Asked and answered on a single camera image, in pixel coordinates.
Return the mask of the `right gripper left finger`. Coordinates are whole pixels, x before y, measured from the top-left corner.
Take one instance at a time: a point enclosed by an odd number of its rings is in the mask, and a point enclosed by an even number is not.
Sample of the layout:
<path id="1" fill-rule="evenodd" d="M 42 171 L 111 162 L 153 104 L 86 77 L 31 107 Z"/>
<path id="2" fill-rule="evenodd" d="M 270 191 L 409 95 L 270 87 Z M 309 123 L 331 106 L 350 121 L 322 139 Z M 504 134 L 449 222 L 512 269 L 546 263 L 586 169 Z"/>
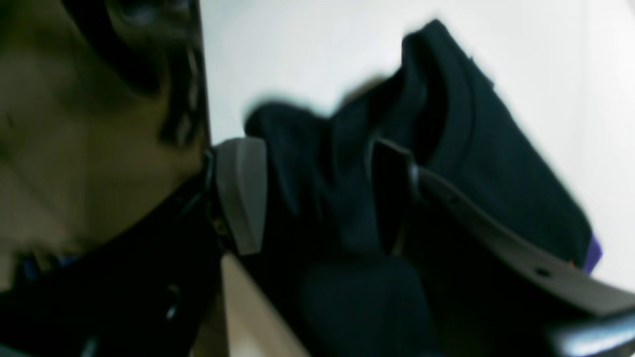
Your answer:
<path id="1" fill-rule="evenodd" d="M 261 251 L 267 146 L 234 138 L 156 209 L 82 256 L 20 255 L 1 294 L 3 357 L 186 357 L 225 253 Z"/>

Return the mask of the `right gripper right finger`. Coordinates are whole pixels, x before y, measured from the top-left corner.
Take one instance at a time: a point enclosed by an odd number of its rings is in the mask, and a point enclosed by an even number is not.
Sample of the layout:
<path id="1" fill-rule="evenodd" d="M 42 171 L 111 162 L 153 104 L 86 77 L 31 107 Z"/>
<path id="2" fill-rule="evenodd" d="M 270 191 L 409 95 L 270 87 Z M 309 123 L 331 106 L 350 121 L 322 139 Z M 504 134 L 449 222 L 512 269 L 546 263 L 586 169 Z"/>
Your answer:
<path id="1" fill-rule="evenodd" d="M 634 295 L 502 226 L 460 190 L 379 140 L 381 237 L 426 290 L 447 357 L 632 357 Z"/>

